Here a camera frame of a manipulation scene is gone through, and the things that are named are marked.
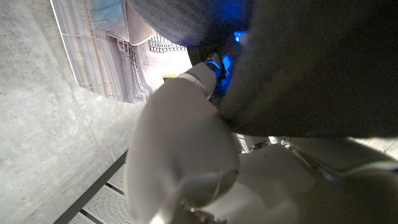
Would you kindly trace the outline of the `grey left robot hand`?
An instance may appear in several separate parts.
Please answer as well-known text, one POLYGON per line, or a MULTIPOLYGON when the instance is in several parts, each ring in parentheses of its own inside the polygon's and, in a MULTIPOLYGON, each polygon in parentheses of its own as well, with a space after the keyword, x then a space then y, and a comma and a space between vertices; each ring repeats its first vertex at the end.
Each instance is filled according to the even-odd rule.
POLYGON ((260 140, 247 151, 209 101, 199 63, 144 106, 126 158, 137 223, 396 223, 397 161, 346 139, 260 140))

